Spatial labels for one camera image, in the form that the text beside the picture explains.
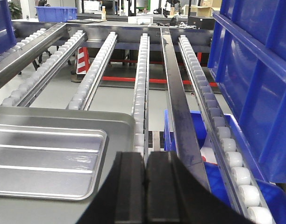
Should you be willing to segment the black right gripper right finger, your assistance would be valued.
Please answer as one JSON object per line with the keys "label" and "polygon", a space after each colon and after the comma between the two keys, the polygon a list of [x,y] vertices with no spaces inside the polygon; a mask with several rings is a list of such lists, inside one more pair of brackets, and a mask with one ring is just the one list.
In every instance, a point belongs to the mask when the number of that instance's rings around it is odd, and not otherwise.
{"label": "black right gripper right finger", "polygon": [[174,152],[152,152],[146,175],[149,224],[251,223],[205,189]]}

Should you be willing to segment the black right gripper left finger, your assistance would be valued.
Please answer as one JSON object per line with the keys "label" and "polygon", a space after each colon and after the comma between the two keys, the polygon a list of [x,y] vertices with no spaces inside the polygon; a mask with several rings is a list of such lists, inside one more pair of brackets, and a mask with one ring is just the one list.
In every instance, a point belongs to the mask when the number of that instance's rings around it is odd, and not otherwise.
{"label": "black right gripper left finger", "polygon": [[143,224],[144,164],[140,153],[117,152],[103,185],[78,224]]}

